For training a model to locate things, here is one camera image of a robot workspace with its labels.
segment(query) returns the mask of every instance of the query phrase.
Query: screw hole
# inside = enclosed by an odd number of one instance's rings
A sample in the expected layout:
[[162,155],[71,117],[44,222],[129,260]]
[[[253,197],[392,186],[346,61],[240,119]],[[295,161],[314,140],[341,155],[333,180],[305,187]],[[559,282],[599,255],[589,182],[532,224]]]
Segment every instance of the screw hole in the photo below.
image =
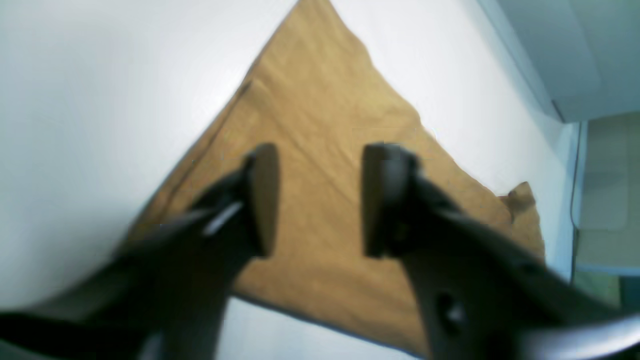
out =
[[441,293],[436,298],[436,311],[444,331],[456,336],[462,331],[466,320],[465,308],[450,293]]

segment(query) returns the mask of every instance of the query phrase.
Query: white surface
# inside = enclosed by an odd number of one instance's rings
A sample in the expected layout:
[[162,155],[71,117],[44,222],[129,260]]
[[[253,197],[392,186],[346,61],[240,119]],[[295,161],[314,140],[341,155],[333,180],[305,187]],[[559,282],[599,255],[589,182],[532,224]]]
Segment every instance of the white surface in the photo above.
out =
[[238,299],[229,302],[220,341],[219,360],[416,359]]
[[[1,5],[0,306],[41,299],[107,260],[292,4]],[[534,70],[514,60],[480,6],[334,5],[462,168],[499,195],[530,182],[547,262],[568,278],[577,127],[545,114],[548,97],[522,75]],[[306,348],[287,356],[313,356]]]

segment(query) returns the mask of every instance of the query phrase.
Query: brown cloth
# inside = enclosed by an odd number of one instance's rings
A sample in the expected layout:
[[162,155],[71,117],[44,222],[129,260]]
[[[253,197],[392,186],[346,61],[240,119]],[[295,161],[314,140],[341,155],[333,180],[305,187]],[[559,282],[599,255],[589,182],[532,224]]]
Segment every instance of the brown cloth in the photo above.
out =
[[[425,354],[418,308],[400,264],[363,255],[360,160],[365,144],[380,141],[416,152],[429,179],[471,216],[543,256],[528,185],[503,203],[464,173],[372,66],[366,48],[328,0],[301,0],[293,8],[232,100],[153,196],[124,245],[182,213],[256,145],[273,142],[282,179],[275,253],[249,264],[235,291]],[[505,204],[527,216],[512,218]]]

